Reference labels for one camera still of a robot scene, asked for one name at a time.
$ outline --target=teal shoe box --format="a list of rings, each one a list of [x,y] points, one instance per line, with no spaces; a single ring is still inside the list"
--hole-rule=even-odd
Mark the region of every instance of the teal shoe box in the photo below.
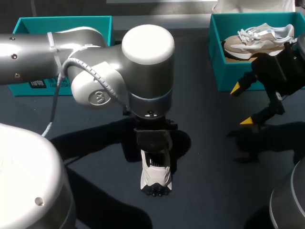
[[[209,29],[209,53],[219,91],[231,91],[245,72],[251,71],[251,62],[226,62],[221,41],[237,35],[241,29],[267,23],[272,27],[285,27],[292,24],[295,38],[305,32],[305,19],[299,12],[276,13],[228,13],[213,14]],[[249,90],[264,90],[260,82]]]
[[[19,18],[13,33],[47,34],[48,32],[64,31],[81,26],[95,28],[104,36],[109,46],[114,45],[111,16]],[[54,77],[44,81],[12,84],[9,85],[9,88],[14,96],[54,95],[57,76]],[[60,95],[71,94],[70,82],[66,78],[62,82]]]

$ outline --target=robotic arm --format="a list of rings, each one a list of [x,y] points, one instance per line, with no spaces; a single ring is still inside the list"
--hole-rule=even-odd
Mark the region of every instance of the robotic arm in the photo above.
[[[108,47],[102,34],[80,27],[46,35],[0,36],[0,84],[68,77],[75,101],[102,109],[114,102],[138,120],[141,189],[162,196],[172,189],[169,131],[174,39],[164,28],[142,25],[128,31],[122,44]]]
[[[261,82],[270,100],[262,111],[247,118],[241,125],[262,125],[274,115],[282,115],[284,96],[292,95],[305,86],[305,33],[297,40],[285,43],[285,49],[276,56],[266,53],[252,62],[252,71],[238,80],[231,92],[239,96],[256,81]]]

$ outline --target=white sneaker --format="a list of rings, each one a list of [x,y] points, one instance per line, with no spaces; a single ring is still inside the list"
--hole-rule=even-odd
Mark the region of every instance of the white sneaker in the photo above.
[[[249,60],[259,52],[275,56],[284,49],[284,43],[294,38],[294,27],[275,28],[267,23],[238,31],[224,41],[224,51],[235,59]]]
[[[141,190],[147,195],[163,196],[171,192],[172,175],[169,154],[171,148],[172,141],[169,139],[169,149],[162,152],[147,153],[141,150],[143,166]]]

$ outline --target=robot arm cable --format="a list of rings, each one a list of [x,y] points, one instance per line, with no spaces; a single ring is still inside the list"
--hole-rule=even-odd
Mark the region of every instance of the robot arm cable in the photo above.
[[[105,81],[104,78],[102,78],[96,71],[94,71],[89,65],[84,63],[83,61],[76,59],[76,58],[69,58],[67,59],[63,65],[62,65],[62,73],[64,76],[62,76],[62,73],[59,74],[58,80],[57,80],[57,87],[55,91],[55,95],[53,98],[53,103],[52,103],[52,110],[51,110],[51,117],[50,117],[50,123],[48,124],[46,130],[43,132],[42,136],[45,137],[49,130],[52,127],[54,118],[55,118],[55,113],[56,113],[56,107],[57,107],[57,100],[58,100],[58,95],[59,95],[59,90],[61,87],[61,82],[63,78],[67,75],[67,70],[71,66],[77,66],[84,71],[88,72],[90,75],[92,75],[101,85],[102,87],[108,92],[109,96],[114,98],[115,100],[118,101],[120,105],[124,108],[124,110],[127,110],[127,105],[119,98],[117,93],[111,88],[111,86]]]

